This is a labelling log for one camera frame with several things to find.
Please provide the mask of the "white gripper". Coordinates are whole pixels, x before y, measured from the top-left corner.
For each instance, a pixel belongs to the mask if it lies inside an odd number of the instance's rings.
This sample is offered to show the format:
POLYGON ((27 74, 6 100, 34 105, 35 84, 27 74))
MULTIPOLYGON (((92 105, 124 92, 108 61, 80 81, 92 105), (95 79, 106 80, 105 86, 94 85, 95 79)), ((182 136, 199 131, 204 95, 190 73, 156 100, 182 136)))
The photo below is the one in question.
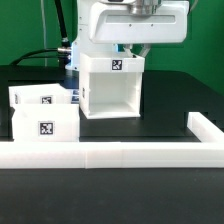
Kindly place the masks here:
POLYGON ((133 15, 128 5, 97 2, 89 14, 89 39, 93 43, 125 44, 124 51, 134 57, 132 44, 144 44, 146 57, 150 44, 181 43, 187 35, 187 1, 164 1, 151 15, 133 15))

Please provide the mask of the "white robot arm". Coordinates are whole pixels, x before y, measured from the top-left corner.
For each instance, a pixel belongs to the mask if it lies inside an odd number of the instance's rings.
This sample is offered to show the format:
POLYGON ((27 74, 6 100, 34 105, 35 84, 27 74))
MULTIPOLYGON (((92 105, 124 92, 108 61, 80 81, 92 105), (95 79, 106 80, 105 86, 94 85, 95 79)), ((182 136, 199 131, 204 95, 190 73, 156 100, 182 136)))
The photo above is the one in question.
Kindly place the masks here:
POLYGON ((80 69, 83 53, 130 52, 140 44, 146 56, 153 44, 181 43, 187 36, 187 0, 77 0, 77 36, 69 70, 80 69))

